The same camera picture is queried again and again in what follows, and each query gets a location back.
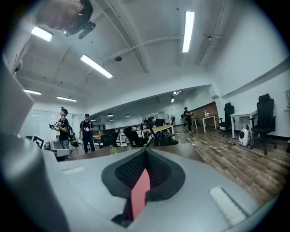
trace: rectangular light fixture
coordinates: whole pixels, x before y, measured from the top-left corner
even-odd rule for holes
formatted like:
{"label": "rectangular light fixture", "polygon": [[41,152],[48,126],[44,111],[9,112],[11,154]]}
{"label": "rectangular light fixture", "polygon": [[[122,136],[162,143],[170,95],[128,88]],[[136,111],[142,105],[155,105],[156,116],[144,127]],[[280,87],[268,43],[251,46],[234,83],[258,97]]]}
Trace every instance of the rectangular light fixture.
{"label": "rectangular light fixture", "polygon": [[94,68],[95,70],[97,70],[98,72],[100,72],[101,74],[103,74],[104,76],[106,76],[107,78],[111,78],[113,77],[112,74],[110,74],[107,70],[105,70],[104,68],[102,68],[99,64],[97,64],[96,62],[94,62],[91,58],[89,58],[87,55],[83,55],[81,57],[81,60],[83,62],[85,62],[86,64],[88,64],[89,66],[91,66],[92,68]]}
{"label": "rectangular light fixture", "polygon": [[24,91],[25,92],[28,92],[28,93],[33,93],[33,94],[41,95],[41,92],[36,92],[36,91],[29,90],[29,89],[24,89]]}
{"label": "rectangular light fixture", "polygon": [[57,96],[57,99],[62,99],[62,100],[71,101],[71,102],[77,102],[77,100],[65,98],[65,97],[59,97],[59,96]]}
{"label": "rectangular light fixture", "polygon": [[184,29],[184,39],[183,39],[183,48],[182,52],[186,53],[189,51],[190,40],[193,30],[194,22],[194,12],[186,11],[185,13],[185,29]]}
{"label": "rectangular light fixture", "polygon": [[34,34],[42,39],[45,39],[46,41],[50,41],[53,36],[52,33],[49,33],[48,31],[43,30],[39,27],[34,27],[31,31],[31,34]]}

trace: wooden floor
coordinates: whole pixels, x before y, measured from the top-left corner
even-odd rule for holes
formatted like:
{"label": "wooden floor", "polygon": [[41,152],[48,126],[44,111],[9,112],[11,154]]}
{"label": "wooden floor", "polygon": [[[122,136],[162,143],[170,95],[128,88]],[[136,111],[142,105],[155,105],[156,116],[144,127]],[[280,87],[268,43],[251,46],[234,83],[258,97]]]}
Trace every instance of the wooden floor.
{"label": "wooden floor", "polygon": [[[186,127],[182,126],[177,126],[175,131],[180,132],[175,137],[179,143],[195,143],[197,148],[223,147],[232,137],[231,134],[222,137],[219,129],[209,127],[204,132],[202,126],[198,126],[197,131],[194,127],[192,133],[185,132]],[[283,189],[290,170],[290,155],[285,152],[287,141],[276,142],[277,149],[267,144],[267,155],[264,155],[262,145],[251,150],[240,146],[238,140],[230,141],[221,150],[205,147],[197,151],[208,165],[242,186],[262,205]]]}

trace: black t-shirt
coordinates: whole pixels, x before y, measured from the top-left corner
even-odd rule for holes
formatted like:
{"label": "black t-shirt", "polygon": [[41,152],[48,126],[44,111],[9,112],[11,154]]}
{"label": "black t-shirt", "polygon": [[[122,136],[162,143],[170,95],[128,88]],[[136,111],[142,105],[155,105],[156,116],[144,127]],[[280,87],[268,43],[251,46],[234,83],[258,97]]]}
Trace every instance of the black t-shirt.
{"label": "black t-shirt", "polygon": [[[68,120],[66,118],[64,118],[63,121],[61,121],[60,119],[58,122],[59,126],[61,126],[62,128],[68,128]],[[60,130],[59,140],[60,141],[68,140],[68,132],[63,132],[61,129],[59,130]]]}
{"label": "black t-shirt", "polygon": [[191,120],[191,115],[186,115],[185,113],[189,113],[188,111],[184,111],[184,116],[186,116],[186,120]]}
{"label": "black t-shirt", "polygon": [[92,135],[92,131],[85,131],[85,128],[91,129],[93,127],[93,124],[91,121],[82,121],[80,124],[80,128],[82,129],[82,135]]}

